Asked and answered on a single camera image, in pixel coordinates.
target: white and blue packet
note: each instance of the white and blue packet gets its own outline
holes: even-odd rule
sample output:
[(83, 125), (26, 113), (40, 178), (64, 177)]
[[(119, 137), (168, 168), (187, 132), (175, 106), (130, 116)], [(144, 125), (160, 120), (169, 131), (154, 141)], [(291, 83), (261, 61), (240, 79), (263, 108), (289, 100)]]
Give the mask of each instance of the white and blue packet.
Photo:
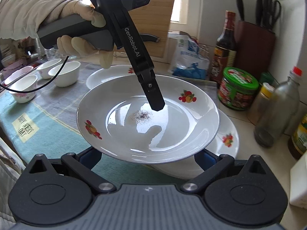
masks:
[(210, 61), (200, 54), (199, 45), (187, 35), (180, 35), (169, 72), (174, 76), (205, 80)]

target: person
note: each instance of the person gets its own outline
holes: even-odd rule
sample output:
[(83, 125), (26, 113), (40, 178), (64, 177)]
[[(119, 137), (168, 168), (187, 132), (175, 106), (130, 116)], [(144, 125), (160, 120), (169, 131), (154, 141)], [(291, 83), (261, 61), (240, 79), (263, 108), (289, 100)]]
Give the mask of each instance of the person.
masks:
[[(47, 25), (72, 14), (79, 14), (96, 27), (104, 27), (106, 24), (102, 14), (81, 0), (0, 0), (0, 38), (38, 38), (40, 25)], [(109, 68), (112, 64), (113, 52), (97, 50), (80, 37), (63, 35), (58, 38), (57, 45), (64, 55), (85, 57), (98, 54), (103, 68)]]

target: countertop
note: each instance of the countertop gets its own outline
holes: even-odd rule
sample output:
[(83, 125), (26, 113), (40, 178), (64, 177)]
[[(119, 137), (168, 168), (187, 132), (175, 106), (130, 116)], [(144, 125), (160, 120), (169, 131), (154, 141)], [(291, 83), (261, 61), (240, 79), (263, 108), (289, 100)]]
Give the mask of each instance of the countertop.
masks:
[[(79, 60), (93, 63), (97, 63), (98, 61), (96, 56)], [(114, 57), (113, 64), (129, 65), (129, 61), (127, 58)], [(155, 73), (167, 73), (169, 68), (168, 64), (160, 62), (154, 62), (154, 64)], [(233, 111), (221, 103), (218, 105), (218, 107), (231, 119), (237, 128), (240, 137), (240, 150), (237, 159), (248, 159), (252, 154), (262, 156), (289, 197), (290, 169), (296, 163), (296, 160), (291, 156), (287, 147), (289, 136), (283, 135), (271, 149), (264, 149), (259, 146), (254, 139), (254, 125), (248, 120), (246, 112)], [(281, 221), (281, 225), (287, 230), (302, 230), (304, 226), (307, 225), (307, 210), (288, 205), (288, 208)]]

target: hand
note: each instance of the hand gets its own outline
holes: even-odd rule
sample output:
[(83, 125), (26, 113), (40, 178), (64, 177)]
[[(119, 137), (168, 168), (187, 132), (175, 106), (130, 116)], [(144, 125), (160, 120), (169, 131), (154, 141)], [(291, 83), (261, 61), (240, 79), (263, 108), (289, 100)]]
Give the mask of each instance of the hand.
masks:
[[(91, 21), (95, 27), (104, 27), (106, 21), (102, 14), (94, 11), (94, 8), (84, 4), (82, 1), (71, 1), (65, 5), (60, 15), (60, 18), (79, 14), (83, 19)], [(102, 68), (109, 68), (113, 61), (113, 52), (97, 50), (88, 41), (80, 38), (71, 38), (68, 35), (63, 35), (57, 39), (59, 51), (65, 55), (76, 55), (78, 57), (86, 57), (92, 54), (99, 54), (99, 62)]]

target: white sleeve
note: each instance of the white sleeve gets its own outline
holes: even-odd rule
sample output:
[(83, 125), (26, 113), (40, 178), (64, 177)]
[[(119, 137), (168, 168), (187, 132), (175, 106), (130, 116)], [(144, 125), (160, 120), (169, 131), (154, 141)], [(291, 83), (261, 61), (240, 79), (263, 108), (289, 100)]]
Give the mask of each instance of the white sleeve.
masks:
[(40, 24), (53, 12), (59, 17), (63, 6), (71, 0), (1, 0), (0, 38), (24, 39), (37, 38)]

